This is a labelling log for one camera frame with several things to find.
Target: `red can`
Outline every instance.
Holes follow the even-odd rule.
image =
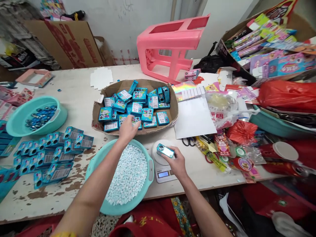
[[[309,175],[309,172],[306,169],[292,162],[267,161],[267,163],[262,165],[262,167],[266,171],[275,174],[283,174],[297,177],[307,177]]]
[[[295,161],[299,158],[299,154],[295,148],[285,142],[262,145],[259,146],[259,150],[263,157],[285,159],[290,161]]]
[[[234,159],[230,159],[229,161],[229,166],[233,169],[250,171],[252,168],[252,163],[247,158],[236,157]]]

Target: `clear plastic bag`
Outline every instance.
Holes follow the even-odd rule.
[[[257,114],[260,110],[237,110],[238,102],[227,94],[207,93],[207,104],[217,130],[231,127],[242,113]]]

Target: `candy wrapper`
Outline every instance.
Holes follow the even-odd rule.
[[[222,171],[223,173],[231,172],[231,168],[227,164],[223,163],[220,159],[218,159],[218,157],[214,153],[210,152],[208,146],[199,137],[196,137],[195,145],[209,160],[213,161],[213,163],[217,166],[217,168],[219,168],[220,171]]]
[[[226,135],[230,140],[236,143],[249,144],[255,142],[254,133],[257,129],[258,126],[253,123],[238,120],[228,129]]]

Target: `pink plastic stool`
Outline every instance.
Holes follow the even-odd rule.
[[[187,50],[197,49],[210,14],[184,20],[152,25],[137,37],[139,63],[144,74],[177,85],[179,71],[190,70],[193,60],[185,59]],[[171,50],[171,56],[159,50]],[[156,65],[170,67],[169,76],[153,72]]]

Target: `cardboard sheet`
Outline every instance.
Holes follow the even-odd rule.
[[[205,95],[178,103],[176,139],[217,133]]]
[[[62,69],[104,66],[86,21],[25,21]]]

